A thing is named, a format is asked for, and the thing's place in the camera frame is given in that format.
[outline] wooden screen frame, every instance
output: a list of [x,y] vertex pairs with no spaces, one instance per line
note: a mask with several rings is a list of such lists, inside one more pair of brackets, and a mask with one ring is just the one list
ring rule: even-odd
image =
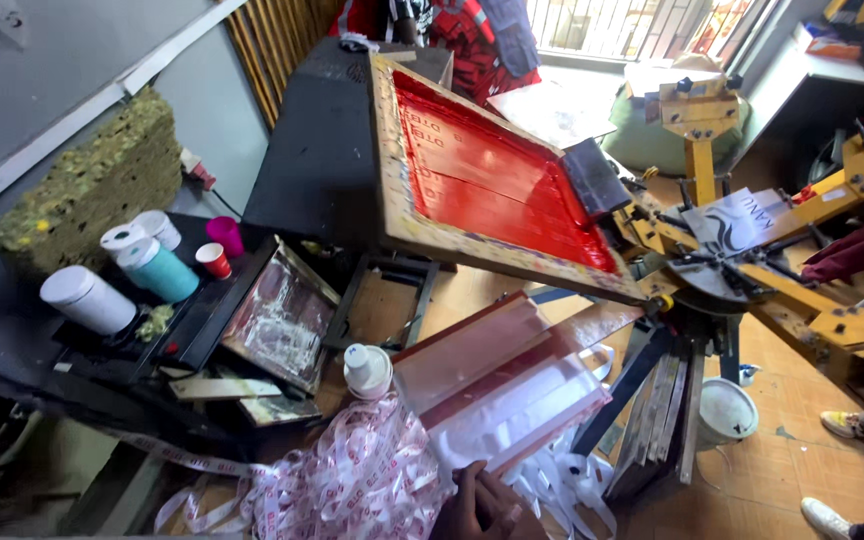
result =
[[469,109],[476,115],[485,117],[517,137],[547,148],[556,156],[565,155],[562,150],[535,138],[401,64],[380,54],[370,54],[368,93],[371,102],[375,162],[379,169],[379,209],[383,224],[383,245],[425,255],[438,262],[484,268],[491,272],[574,290],[622,304],[639,305],[645,302],[642,289],[629,273],[622,257],[612,248],[608,248],[608,251],[615,259],[617,274],[610,274],[541,251],[514,246],[485,234],[467,232],[432,221],[416,213],[399,114],[399,100],[392,79],[394,71],[405,73],[441,97]]

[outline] teal container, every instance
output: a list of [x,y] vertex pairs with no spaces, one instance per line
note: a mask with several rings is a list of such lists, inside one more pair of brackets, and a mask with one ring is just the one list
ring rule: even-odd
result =
[[115,262],[137,287],[150,290],[169,304],[186,300],[199,287],[195,272],[154,238],[136,241],[120,252]]

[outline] bamboo blind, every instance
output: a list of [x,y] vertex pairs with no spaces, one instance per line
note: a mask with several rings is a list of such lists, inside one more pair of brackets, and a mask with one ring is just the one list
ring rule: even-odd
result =
[[329,31],[346,0],[248,0],[225,27],[271,131],[289,75]]

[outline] person's foot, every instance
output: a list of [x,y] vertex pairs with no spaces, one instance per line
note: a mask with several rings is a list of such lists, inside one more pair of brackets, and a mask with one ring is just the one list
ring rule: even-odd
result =
[[801,513],[805,516],[805,521],[808,521],[819,533],[834,540],[849,540],[849,528],[852,524],[823,504],[821,500],[812,497],[803,498]]
[[827,410],[819,416],[822,425],[836,436],[864,440],[864,412]]

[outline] pink plastic cup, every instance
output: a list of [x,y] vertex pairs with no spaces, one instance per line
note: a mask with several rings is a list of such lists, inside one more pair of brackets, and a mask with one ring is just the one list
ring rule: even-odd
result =
[[242,247],[239,225],[228,215],[208,220],[208,223],[205,224],[205,233],[211,240],[222,244],[225,256],[229,259],[235,259],[246,251]]

